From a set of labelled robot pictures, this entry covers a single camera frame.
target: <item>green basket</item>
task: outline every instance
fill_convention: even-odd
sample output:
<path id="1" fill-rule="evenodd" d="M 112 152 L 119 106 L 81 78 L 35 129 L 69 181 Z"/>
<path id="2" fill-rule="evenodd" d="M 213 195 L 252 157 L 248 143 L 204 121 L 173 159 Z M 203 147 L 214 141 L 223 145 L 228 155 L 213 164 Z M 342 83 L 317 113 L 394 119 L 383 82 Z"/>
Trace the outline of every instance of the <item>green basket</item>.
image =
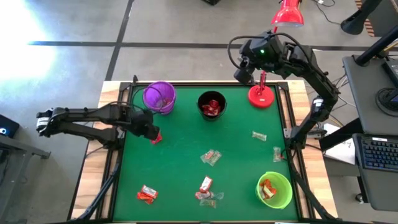
<path id="1" fill-rule="evenodd" d="M 263 200 L 260 195 L 259 185 L 261 182 L 269 179 L 272 183 L 272 187 L 277 190 L 276 195 L 272 198 Z M 277 172 L 266 172 L 259 179 L 259 182 L 256 186 L 256 195 L 264 204 L 268 205 L 271 208 L 284 209 L 292 200 L 293 190 L 290 182 L 286 179 L 286 177 Z"/>

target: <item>black keyboard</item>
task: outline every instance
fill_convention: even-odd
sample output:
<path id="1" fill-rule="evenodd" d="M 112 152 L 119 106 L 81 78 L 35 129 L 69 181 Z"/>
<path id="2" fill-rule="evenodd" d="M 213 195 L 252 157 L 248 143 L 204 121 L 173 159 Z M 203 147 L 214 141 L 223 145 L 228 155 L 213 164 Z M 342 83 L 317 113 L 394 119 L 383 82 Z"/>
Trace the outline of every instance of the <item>black keyboard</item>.
<path id="1" fill-rule="evenodd" d="M 364 168 L 398 172 L 398 138 L 354 134 L 353 140 Z"/>

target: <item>green table surface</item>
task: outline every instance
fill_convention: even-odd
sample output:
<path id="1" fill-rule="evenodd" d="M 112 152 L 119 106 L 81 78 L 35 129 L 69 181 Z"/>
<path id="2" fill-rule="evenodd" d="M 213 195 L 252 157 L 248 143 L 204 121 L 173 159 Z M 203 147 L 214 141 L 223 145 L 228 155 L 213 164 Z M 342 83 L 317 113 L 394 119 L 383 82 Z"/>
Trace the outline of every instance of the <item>green table surface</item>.
<path id="1" fill-rule="evenodd" d="M 205 121 L 196 104 L 209 90 L 219 91 L 228 102 L 225 114 L 214 122 Z M 266 110 L 256 109 L 248 102 L 248 90 L 243 86 L 176 87 L 174 110 L 154 118 L 161 142 L 152 145 L 127 133 L 114 221 L 297 220 L 294 197 L 283 210 L 269 208 L 256 197 L 262 174 L 278 172 L 289 181 L 290 174 L 287 162 L 273 162 L 273 147 L 284 147 L 277 102 Z M 143 105 L 142 91 L 134 103 Z M 252 131 L 266 134 L 267 141 L 252 138 Z M 210 149 L 222 153 L 214 167 L 200 159 Z M 195 198 L 206 175 L 213 179 L 212 192 L 224 192 L 216 208 L 201 207 Z M 144 184 L 159 192 L 152 205 L 136 198 Z"/>

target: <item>gray floor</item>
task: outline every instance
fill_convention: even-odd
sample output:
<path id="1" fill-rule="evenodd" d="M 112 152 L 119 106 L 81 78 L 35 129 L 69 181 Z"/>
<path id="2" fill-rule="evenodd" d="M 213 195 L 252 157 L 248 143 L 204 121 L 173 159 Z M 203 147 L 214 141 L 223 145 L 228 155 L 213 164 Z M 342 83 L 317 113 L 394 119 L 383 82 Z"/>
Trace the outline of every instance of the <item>gray floor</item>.
<path id="1" fill-rule="evenodd" d="M 128 0 L 14 0 L 0 3 L 3 35 L 0 55 L 0 114 L 21 124 L 17 139 L 51 151 L 51 158 L 33 158 L 10 220 L 61 222 L 67 217 L 87 141 L 64 134 L 47 138 L 35 131 L 35 114 L 47 108 L 96 107 L 114 47 L 28 46 L 28 41 L 115 42 Z M 256 35 L 266 29 L 279 8 L 278 0 L 221 0 L 211 7 L 200 0 L 135 0 L 124 42 L 225 44 L 236 35 Z M 280 29 L 302 44 L 370 46 L 377 38 L 366 31 L 352 36 L 329 24 L 310 0 L 301 10 L 305 26 Z M 325 9 L 341 22 L 356 10 L 354 0 L 336 0 Z M 316 51 L 323 70 L 336 80 L 344 74 L 341 58 L 360 52 Z M 234 68 L 225 49 L 122 47 L 112 80 L 230 80 Z M 280 79 L 270 74 L 269 80 Z M 342 97 L 353 103 L 349 85 Z M 343 123 L 358 115 L 345 106 L 333 112 Z M 351 177 L 331 177 L 340 218 L 393 222 L 398 213 L 377 212 L 358 205 L 358 185 Z"/>

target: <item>purple bin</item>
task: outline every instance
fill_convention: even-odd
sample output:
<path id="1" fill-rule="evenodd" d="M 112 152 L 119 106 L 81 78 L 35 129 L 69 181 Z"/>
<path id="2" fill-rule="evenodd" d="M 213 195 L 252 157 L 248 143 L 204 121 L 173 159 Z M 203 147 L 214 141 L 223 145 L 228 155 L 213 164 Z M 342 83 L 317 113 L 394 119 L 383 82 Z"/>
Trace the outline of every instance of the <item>purple bin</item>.
<path id="1" fill-rule="evenodd" d="M 175 88 L 168 82 L 154 82 L 144 90 L 144 104 L 147 108 L 163 115 L 169 114 L 175 103 Z"/>

